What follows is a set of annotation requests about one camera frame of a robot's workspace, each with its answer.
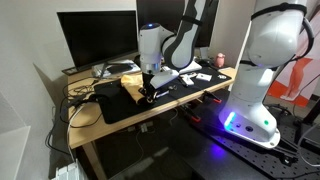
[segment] desk mat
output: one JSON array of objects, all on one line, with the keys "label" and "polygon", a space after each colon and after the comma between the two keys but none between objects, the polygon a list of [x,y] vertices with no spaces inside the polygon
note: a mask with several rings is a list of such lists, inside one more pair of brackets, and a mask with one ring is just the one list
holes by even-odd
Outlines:
[{"label": "desk mat", "polygon": [[118,122],[231,79],[228,76],[226,76],[226,79],[220,79],[218,76],[223,75],[222,73],[207,67],[203,67],[201,70],[196,72],[210,74],[212,75],[212,78],[210,81],[202,81],[192,78],[195,85],[189,87],[183,86],[178,79],[175,79],[164,87],[175,85],[177,90],[170,90],[169,94],[160,97],[156,103],[150,105],[137,105],[126,89],[121,87],[120,80],[94,86],[96,94],[108,97],[98,98],[98,103],[105,122],[107,124]]},{"label": "desk mat", "polygon": [[[218,114],[224,106],[229,92],[221,89],[216,91],[215,94],[221,97],[223,103],[217,104],[212,101],[204,101],[204,103],[193,109],[194,113],[201,117],[201,121],[200,123],[193,123],[191,121],[192,127],[219,143],[221,147],[229,150],[270,179],[320,179],[320,167],[309,166],[299,155],[297,155],[297,162],[286,165],[282,163],[278,154],[274,151],[260,148],[224,132]],[[297,129],[297,127],[292,125],[294,117],[278,116],[279,112],[273,109],[269,109],[269,111],[274,117],[278,117],[278,129],[281,137],[294,143]],[[281,142],[278,146],[286,147]],[[318,154],[304,148],[302,148],[302,154],[311,163],[319,164],[320,156]]]}]

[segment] monitor screen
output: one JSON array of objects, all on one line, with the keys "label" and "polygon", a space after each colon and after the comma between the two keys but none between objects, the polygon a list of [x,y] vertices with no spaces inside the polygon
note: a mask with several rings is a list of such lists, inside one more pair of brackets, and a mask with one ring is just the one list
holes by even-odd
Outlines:
[{"label": "monitor screen", "polygon": [[[201,27],[196,47],[209,47],[219,0],[212,0],[205,22]],[[185,0],[137,0],[139,29],[149,23],[159,23],[164,28],[177,32],[183,16]]]},{"label": "monitor screen", "polygon": [[57,14],[79,71],[138,51],[135,11]]}]

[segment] blue led light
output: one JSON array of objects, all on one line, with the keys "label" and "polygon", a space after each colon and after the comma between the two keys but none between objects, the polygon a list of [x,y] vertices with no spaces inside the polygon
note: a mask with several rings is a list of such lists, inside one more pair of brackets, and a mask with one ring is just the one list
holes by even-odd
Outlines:
[{"label": "blue led light", "polygon": [[234,118],[236,117],[236,113],[231,112],[227,118],[227,120],[224,122],[224,127],[228,128],[228,126],[230,125],[231,121],[234,120]]}]

